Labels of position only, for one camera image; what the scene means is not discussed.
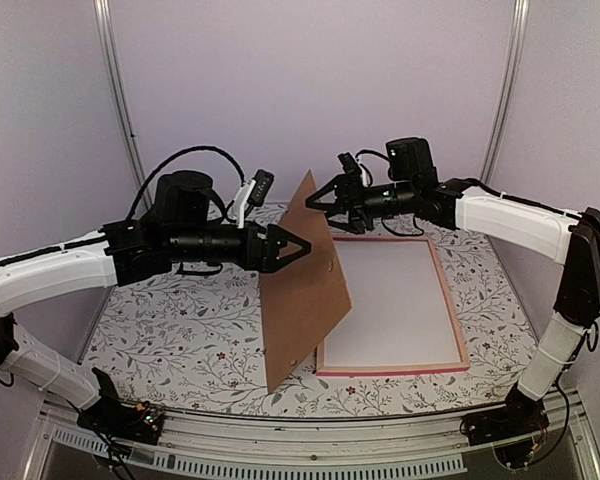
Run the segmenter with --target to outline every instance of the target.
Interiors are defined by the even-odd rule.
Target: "patterned table surface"
[[[276,222],[284,209],[269,205],[253,217]],[[409,231],[411,219],[388,224]],[[207,279],[170,273],[116,288],[84,364],[108,372],[127,399],[233,414],[404,415],[501,401],[536,348],[529,322],[483,235],[422,224],[462,325],[471,361],[465,373],[319,378],[311,356],[268,394],[258,274],[233,265]]]

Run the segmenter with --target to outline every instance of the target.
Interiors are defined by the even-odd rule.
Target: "wire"
[[[600,325],[598,325],[596,320],[599,318],[600,313],[591,324],[591,329],[587,332],[587,349],[590,352],[595,352],[596,348],[598,348],[598,341],[600,340]]]
[[[529,462],[527,464],[527,467],[536,465],[536,464],[542,462],[543,460],[545,460],[549,455],[551,455],[558,448],[558,446],[560,445],[560,442],[562,442],[562,439],[567,434],[567,430],[569,428],[569,415],[571,414],[571,406],[569,405],[569,398],[567,397],[567,394],[564,393],[564,390],[560,386],[560,378],[562,377],[562,373],[563,372],[560,372],[560,374],[556,378],[555,386],[556,386],[556,390],[558,390],[558,392],[560,392],[560,395],[562,395],[562,398],[564,398],[564,405],[565,405],[565,409],[566,409],[566,417],[564,419],[564,426],[562,427],[560,436],[558,437],[556,442],[553,445],[551,445],[551,448],[547,451],[547,453],[545,453],[542,457],[540,457],[538,459],[531,460],[531,462]]]
[[[380,220],[380,223],[384,227],[384,229],[389,232],[391,235],[395,235],[396,237],[421,237],[424,235],[424,230],[418,226],[416,217],[413,217],[413,227],[418,230],[418,233],[402,233],[398,232],[392,228],[390,228],[384,221],[384,218]]]
[[[107,446],[107,455],[109,456],[109,461],[111,463],[113,463],[113,457],[115,456],[116,459],[118,460],[118,462],[120,463],[119,466],[121,466],[123,468],[123,470],[126,472],[126,474],[128,476],[128,480],[135,480],[136,477],[134,477],[133,473],[131,473],[129,466],[122,459],[120,454],[115,450],[116,442],[111,437],[105,437],[104,435],[102,435],[102,433],[100,433],[100,431],[95,427],[95,425],[93,423],[91,423],[91,421],[86,417],[86,415],[84,415],[82,413],[82,411],[78,407],[76,407],[73,403],[71,403],[69,400],[67,400],[67,403],[69,405],[71,405],[71,408],[73,408],[76,411],[76,413],[80,416],[80,418],[82,418],[82,420],[84,420],[85,423],[87,425],[89,425],[89,428],[93,431],[93,433],[95,433],[97,435],[97,437],[102,441],[102,443],[104,443]],[[117,466],[112,467],[110,470],[111,473],[113,473],[115,475],[115,477],[119,480],[126,480],[122,475],[120,475],[116,471],[116,468],[118,468],[118,467]]]
[[[377,152],[375,150],[369,150],[367,148],[363,148],[362,150],[360,150],[358,153],[356,153],[355,157],[356,160],[358,159],[358,157],[360,155],[373,155],[374,157],[378,157],[381,158],[383,160],[386,160],[387,162],[389,161],[389,157],[387,157],[386,155],[384,155],[383,153]]]
[[[155,178],[155,176],[175,159],[191,152],[215,152],[218,155],[226,158],[231,163],[231,165],[233,165],[233,168],[236,169],[236,172],[238,172],[238,176],[240,177],[240,185],[244,185],[245,177],[242,168],[240,168],[238,162],[236,162],[235,159],[224,150],[218,147],[214,147],[213,145],[196,145],[195,147],[185,148],[184,150],[180,150],[179,152],[174,153],[169,158],[164,160],[160,165],[158,165],[155,169],[153,169],[153,171],[149,174],[147,179],[140,186],[140,189],[136,194],[136,198],[134,198],[133,203],[131,204],[131,208],[129,209],[129,213],[127,214],[126,220],[131,220],[135,215],[136,209],[138,208],[138,204],[140,203],[140,200],[142,200],[142,195],[144,194],[151,181]]]
[[[373,174],[371,173],[371,170],[369,170],[364,163],[361,163],[360,166],[362,167],[362,169],[365,172],[367,172],[367,175],[369,175],[369,185],[368,186],[370,187],[371,185],[373,185]]]
[[[9,372],[9,382],[8,383],[0,378],[0,385],[2,385],[3,387],[11,388],[11,387],[13,387],[14,382],[15,382],[15,378],[13,376],[13,373],[11,373],[11,372]]]
[[[600,326],[598,325],[598,322],[596,322],[594,320],[594,322],[591,324],[591,328],[592,328],[592,330],[589,330],[587,332],[587,349],[593,353],[596,351],[596,348],[598,348],[598,340],[600,340]],[[596,332],[595,337],[593,337],[593,338],[595,338],[593,343],[591,343],[591,332],[592,331]]]

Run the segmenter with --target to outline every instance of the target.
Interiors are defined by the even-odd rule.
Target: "vent grille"
[[[105,455],[107,447],[95,435],[56,426],[54,441],[84,452]],[[462,455],[446,455],[410,462],[385,465],[342,467],[254,466],[248,464],[207,461],[187,455],[155,452],[150,463],[129,463],[154,470],[220,480],[392,480],[426,479],[464,473]]]

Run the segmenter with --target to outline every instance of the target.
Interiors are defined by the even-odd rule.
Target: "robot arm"
[[[583,337],[600,314],[600,212],[557,210],[499,194],[474,179],[438,181],[429,145],[421,138],[387,143],[393,183],[366,186],[362,169],[348,154],[339,155],[344,173],[307,198],[325,212],[329,224],[351,233],[373,230],[375,218],[412,213],[440,227],[484,233],[539,252],[564,265],[554,313],[538,349],[505,407],[468,415],[472,443],[521,435],[548,426],[542,398],[575,360]],[[335,194],[332,203],[320,201]],[[346,215],[347,221],[332,217]]]
[[[202,261],[219,268],[230,262],[262,273],[285,267],[307,255],[311,245],[277,225],[263,227],[246,220],[247,210],[262,205],[272,182],[273,175],[258,171],[229,213],[207,175],[163,175],[154,205],[139,220],[104,225],[69,242],[0,258],[0,370],[68,400],[82,412],[80,421],[86,428],[155,444],[161,430],[159,409],[147,403],[122,405],[106,373],[77,365],[48,348],[16,324],[12,312],[86,288],[139,282],[170,272],[173,263],[181,264],[178,273],[201,276],[219,270],[187,271],[182,262]],[[210,203],[218,206],[220,217],[208,219]],[[299,248],[283,255],[290,244]]]

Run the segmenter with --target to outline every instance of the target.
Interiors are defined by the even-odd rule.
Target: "white arm segment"
[[[456,202],[456,225],[526,247],[564,265],[576,219],[505,200],[471,187]],[[587,330],[553,312],[538,349],[518,381],[518,390],[540,400],[569,364]]]
[[[0,318],[47,298],[85,288],[116,285],[113,258],[104,253],[109,246],[106,240],[76,248],[65,247],[98,237],[102,237],[102,233],[94,231],[59,244],[61,251],[0,267]]]
[[[569,227],[577,223],[566,215],[496,197],[480,187],[468,188],[456,201],[458,228],[520,245],[560,265],[567,258]]]
[[[544,397],[558,374],[569,365],[571,355],[586,332],[586,328],[569,323],[558,312],[553,312],[538,349],[518,381],[518,390],[531,400]]]
[[[40,343],[21,325],[14,326],[18,350],[7,355],[0,370],[13,373],[86,410],[100,399],[100,384],[87,367],[75,364]]]

